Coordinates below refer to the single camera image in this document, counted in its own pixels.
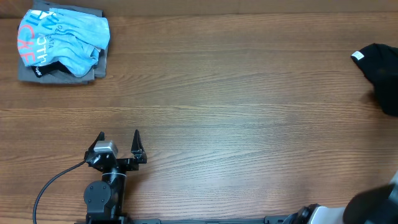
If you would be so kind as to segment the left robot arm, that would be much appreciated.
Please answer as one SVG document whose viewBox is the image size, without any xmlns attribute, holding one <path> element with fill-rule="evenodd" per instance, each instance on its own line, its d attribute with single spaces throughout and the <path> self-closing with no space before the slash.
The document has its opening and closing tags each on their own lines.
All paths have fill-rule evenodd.
<svg viewBox="0 0 398 224">
<path fill-rule="evenodd" d="M 123 212 L 127 172 L 136 171 L 147 162 L 147 155 L 140 133 L 135 130 L 132 157 L 118 158 L 118 148 L 113 141 L 105 139 L 103 132 L 85 152 L 84 160 L 101 172 L 101 180 L 90 183 L 84 192 L 87 223 L 132 223 Z"/>
</svg>

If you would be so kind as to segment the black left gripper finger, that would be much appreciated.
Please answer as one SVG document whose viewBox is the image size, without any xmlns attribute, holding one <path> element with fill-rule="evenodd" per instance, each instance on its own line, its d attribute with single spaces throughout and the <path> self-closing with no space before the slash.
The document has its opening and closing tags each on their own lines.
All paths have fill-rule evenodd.
<svg viewBox="0 0 398 224">
<path fill-rule="evenodd" d="M 105 133 L 104 132 L 100 132 L 99 135 L 96 137 L 96 139 L 94 140 L 94 142 L 91 144 L 91 146 L 88 148 L 88 152 L 92 152 L 94 151 L 94 148 L 96 146 L 96 143 L 98 141 L 104 141 L 105 140 Z"/>
<path fill-rule="evenodd" d="M 134 155 L 143 155 L 145 153 L 144 147 L 142 145 L 140 132 L 138 129 L 134 132 L 134 137 L 131 146 L 131 153 Z"/>
</svg>

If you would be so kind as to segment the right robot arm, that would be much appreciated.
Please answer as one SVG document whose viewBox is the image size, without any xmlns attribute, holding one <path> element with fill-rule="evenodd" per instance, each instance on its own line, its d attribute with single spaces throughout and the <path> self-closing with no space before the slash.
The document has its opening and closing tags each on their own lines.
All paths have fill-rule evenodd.
<svg viewBox="0 0 398 224">
<path fill-rule="evenodd" d="M 381 187 L 355 195 L 344 207 L 311 204 L 283 224 L 397 224 L 397 174 Z"/>
</svg>

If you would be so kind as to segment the black t-shirt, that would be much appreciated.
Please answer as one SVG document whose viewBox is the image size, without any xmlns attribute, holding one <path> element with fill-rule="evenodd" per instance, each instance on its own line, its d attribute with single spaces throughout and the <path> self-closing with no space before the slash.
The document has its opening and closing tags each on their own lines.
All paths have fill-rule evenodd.
<svg viewBox="0 0 398 224">
<path fill-rule="evenodd" d="M 397 47 L 373 43 L 352 53 L 351 59 L 373 85 L 382 111 L 397 117 Z"/>
</svg>

